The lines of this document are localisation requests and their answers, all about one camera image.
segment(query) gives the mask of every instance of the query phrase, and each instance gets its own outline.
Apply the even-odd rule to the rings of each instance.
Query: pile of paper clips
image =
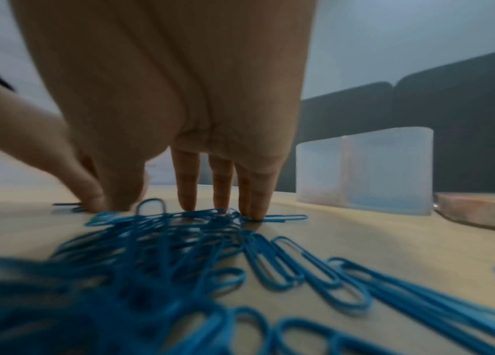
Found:
[[[143,215],[149,202],[158,202],[162,213]],[[306,218],[270,215],[264,222]],[[272,290],[307,283],[332,307],[352,316],[366,313],[377,298],[476,353],[495,354],[494,345],[465,330],[495,337],[495,309],[339,257],[323,261],[287,237],[269,241],[246,230],[245,222],[234,210],[167,213],[163,201],[150,199],[133,216],[95,216],[86,225],[103,229],[62,244],[47,261],[0,257],[0,354],[232,354],[236,323],[245,319],[260,330],[261,355],[299,354],[285,341],[291,329],[323,336],[329,354],[395,354],[310,320],[285,318],[271,326],[253,308],[228,308],[215,301],[244,283],[244,270],[218,267],[242,253]],[[310,272],[293,251],[326,278]],[[262,258],[273,275],[261,267]],[[356,293],[355,301],[336,298],[331,291],[340,288]],[[205,315],[202,326],[168,346],[174,325],[196,313]]]

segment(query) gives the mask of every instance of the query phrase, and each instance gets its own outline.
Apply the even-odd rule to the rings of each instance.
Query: plastic container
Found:
[[[296,146],[297,201],[429,215],[433,130],[402,127]]]

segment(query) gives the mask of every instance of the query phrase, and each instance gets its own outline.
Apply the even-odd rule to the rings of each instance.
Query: table surface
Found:
[[[176,196],[175,187],[151,187],[147,194],[163,198],[170,212],[180,210]],[[198,196],[198,209],[212,207],[211,187],[200,187]],[[89,215],[50,206],[71,201],[73,197],[60,187],[0,188],[0,255],[45,259],[61,242],[82,234]],[[234,198],[231,207],[237,205]],[[318,257],[345,257],[495,307],[493,230],[455,224],[437,214],[402,216],[300,204],[294,194],[280,192],[275,193],[269,213],[304,213],[309,219],[262,225],[258,232],[268,238],[285,235]],[[247,270],[247,281],[219,300],[230,306],[254,306],[272,322],[285,316],[313,319],[404,354],[469,353],[378,301],[366,316],[351,317],[333,310],[307,285],[282,293],[263,288],[242,255],[227,263]],[[241,325],[234,350],[253,354],[257,337],[250,326]],[[323,340],[306,333],[289,333],[287,338],[303,353],[321,354],[325,348]]]

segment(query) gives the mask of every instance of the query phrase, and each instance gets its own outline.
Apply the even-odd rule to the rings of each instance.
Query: translucent plastic box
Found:
[[[296,146],[297,201],[429,215],[433,130],[402,127]]]

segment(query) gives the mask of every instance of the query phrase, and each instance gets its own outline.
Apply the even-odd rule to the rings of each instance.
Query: hand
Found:
[[[200,152],[214,205],[235,166],[240,211],[264,218],[296,130],[313,0],[12,0],[26,44],[108,208],[128,209],[169,146],[181,207]]]
[[[0,86],[0,150],[57,177],[91,212],[105,210],[91,161],[73,145],[61,117]]]

